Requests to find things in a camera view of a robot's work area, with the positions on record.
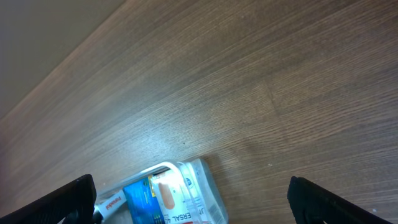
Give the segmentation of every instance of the black object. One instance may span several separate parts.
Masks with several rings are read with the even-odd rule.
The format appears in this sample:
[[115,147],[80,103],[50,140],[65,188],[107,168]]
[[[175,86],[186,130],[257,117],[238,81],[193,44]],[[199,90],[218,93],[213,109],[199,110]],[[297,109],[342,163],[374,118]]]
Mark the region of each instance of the black object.
[[86,174],[25,207],[0,218],[0,224],[87,224],[94,212],[96,190]]
[[290,180],[287,200],[297,224],[391,224],[302,177]]

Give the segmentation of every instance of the product label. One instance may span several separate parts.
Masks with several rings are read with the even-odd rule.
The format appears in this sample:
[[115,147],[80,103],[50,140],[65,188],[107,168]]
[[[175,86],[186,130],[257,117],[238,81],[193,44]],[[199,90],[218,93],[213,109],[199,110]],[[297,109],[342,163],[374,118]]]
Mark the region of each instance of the product label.
[[166,223],[156,196],[152,193],[150,178],[123,188],[134,224]]

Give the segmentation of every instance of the clear plastic package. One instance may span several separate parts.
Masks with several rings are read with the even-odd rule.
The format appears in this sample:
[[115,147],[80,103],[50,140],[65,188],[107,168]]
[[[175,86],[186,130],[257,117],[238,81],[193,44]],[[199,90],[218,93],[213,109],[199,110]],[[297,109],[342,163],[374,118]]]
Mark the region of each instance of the clear plastic package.
[[156,194],[162,211],[163,221],[154,223],[228,223],[228,214],[207,163],[203,159],[194,159],[161,162],[99,192],[95,212],[101,210],[105,224],[133,223],[131,211],[123,198],[123,188],[146,178],[145,184],[149,183],[151,188],[148,194],[154,197]]

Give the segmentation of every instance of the wooden table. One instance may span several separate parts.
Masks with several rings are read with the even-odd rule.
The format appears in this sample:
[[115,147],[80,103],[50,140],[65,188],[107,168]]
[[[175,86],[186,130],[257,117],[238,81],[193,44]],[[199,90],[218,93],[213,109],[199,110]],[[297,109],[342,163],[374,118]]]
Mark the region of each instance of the wooden table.
[[0,121],[0,215],[204,157],[230,223],[293,223],[292,175],[398,222],[397,7],[127,1]]

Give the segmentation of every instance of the plastic packaging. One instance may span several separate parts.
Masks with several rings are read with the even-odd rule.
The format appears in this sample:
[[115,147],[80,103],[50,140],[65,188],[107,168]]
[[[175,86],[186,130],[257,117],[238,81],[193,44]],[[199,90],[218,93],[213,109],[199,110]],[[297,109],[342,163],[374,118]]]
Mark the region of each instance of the plastic packaging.
[[[164,223],[228,223],[223,201],[203,159],[188,162],[165,161],[145,169],[108,190],[99,192],[96,208],[109,201],[123,187],[150,176],[151,187],[162,209]],[[104,223],[133,223],[127,203],[121,205]]]

